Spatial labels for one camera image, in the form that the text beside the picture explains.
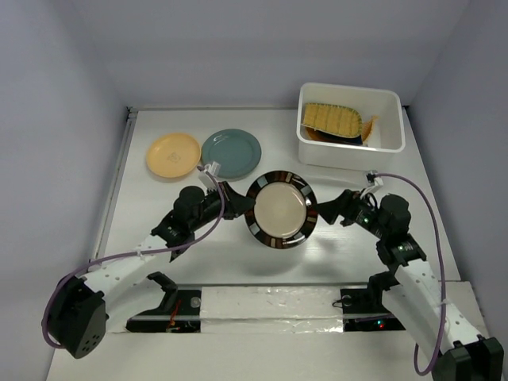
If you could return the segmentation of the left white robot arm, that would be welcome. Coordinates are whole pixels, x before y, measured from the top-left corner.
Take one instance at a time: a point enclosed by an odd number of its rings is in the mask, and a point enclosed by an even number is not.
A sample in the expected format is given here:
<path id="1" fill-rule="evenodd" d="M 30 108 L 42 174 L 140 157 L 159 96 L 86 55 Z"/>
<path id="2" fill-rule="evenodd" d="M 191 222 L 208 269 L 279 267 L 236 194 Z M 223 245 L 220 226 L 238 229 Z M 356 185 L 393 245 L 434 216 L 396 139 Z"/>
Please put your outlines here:
<path id="1" fill-rule="evenodd" d="M 43 338 L 55 349 L 74 358 L 90 354 L 106 333 L 110 305 L 143 279 L 160 279 L 148 304 L 160 314 L 175 306 L 178 287 L 159 273 L 190 246 L 203 241 L 197 230 L 214 230 L 221 220 L 233 220 L 255 205 L 253 198 L 237 193 L 227 182 L 212 188 L 188 186 L 179 192 L 172 210 L 132 252 L 92 261 L 65 275 L 53 291 L 41 321 Z"/>

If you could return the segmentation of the teal round plate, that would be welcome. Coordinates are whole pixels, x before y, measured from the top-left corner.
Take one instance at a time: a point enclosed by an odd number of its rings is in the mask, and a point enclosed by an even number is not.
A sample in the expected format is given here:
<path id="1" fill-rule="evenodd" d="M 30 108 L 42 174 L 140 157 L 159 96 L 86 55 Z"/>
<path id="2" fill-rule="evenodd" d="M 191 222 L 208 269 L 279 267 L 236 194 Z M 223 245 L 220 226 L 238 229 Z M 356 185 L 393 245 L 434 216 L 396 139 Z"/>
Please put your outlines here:
<path id="1" fill-rule="evenodd" d="M 262 156 L 260 142 L 241 129 L 223 129 L 210 135 L 202 145 L 202 163 L 220 165 L 217 177 L 239 179 L 250 174 Z"/>

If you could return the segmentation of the yellow woven bamboo tray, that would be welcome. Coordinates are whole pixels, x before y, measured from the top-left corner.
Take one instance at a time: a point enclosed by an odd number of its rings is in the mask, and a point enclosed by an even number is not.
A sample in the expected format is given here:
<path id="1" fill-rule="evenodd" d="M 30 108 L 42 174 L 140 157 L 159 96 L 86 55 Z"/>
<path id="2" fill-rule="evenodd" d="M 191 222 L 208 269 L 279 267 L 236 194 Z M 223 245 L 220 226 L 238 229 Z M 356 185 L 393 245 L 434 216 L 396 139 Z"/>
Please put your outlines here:
<path id="1" fill-rule="evenodd" d="M 359 137 L 363 127 L 360 113 L 353 108 L 322 103 L 306 103 L 302 124 L 343 138 Z"/>

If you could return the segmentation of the dark round patterned plate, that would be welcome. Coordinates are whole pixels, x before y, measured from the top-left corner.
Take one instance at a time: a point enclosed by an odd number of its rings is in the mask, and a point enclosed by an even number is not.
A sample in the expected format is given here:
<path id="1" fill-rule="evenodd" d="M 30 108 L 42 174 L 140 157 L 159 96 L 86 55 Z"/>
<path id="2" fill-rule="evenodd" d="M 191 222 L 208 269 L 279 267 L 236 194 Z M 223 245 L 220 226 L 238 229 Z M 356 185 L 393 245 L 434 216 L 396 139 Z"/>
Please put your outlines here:
<path id="1" fill-rule="evenodd" d="M 255 205 L 245 213 L 249 232 L 263 245 L 289 249 L 305 242 L 313 233 L 318 213 L 314 190 L 291 171 L 269 171 L 249 187 L 247 196 Z"/>

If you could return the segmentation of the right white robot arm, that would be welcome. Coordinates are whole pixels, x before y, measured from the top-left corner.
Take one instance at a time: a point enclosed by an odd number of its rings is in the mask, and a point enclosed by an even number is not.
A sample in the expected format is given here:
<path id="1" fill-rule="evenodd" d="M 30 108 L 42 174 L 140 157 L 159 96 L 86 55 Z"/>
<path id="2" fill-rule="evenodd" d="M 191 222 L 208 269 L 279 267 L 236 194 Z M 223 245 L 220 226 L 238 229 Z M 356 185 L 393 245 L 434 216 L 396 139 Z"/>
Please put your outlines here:
<path id="1" fill-rule="evenodd" d="M 357 224 L 377 237 L 376 251 L 387 271 L 373 275 L 365 292 L 367 305 L 388 310 L 416 343 L 416 356 L 429 361 L 419 375 L 435 380 L 500 380 L 504 350 L 485 337 L 448 298 L 442 276 L 436 276 L 420 245 L 410 235 L 408 202 L 389 194 L 371 204 L 360 192 L 345 190 L 316 205 L 330 225 Z"/>

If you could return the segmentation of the dark blue leaf-shaped plate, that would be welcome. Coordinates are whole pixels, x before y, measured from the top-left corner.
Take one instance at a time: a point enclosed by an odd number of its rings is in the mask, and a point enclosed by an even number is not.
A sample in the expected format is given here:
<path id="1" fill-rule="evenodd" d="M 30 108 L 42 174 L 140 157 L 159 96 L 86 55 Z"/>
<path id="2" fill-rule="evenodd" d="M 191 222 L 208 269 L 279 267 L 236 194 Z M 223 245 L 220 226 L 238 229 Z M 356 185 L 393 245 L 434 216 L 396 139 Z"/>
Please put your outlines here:
<path id="1" fill-rule="evenodd" d="M 316 133 L 311 137 L 312 140 L 325 142 L 325 143 L 334 143 L 334 144 L 349 144 L 349 145 L 357 145 L 362 146 L 363 141 L 362 137 L 353 137 L 353 138 L 347 138 L 347 137 L 338 137 L 334 135 L 329 135 L 326 133 L 321 133 L 320 131 L 316 131 Z"/>

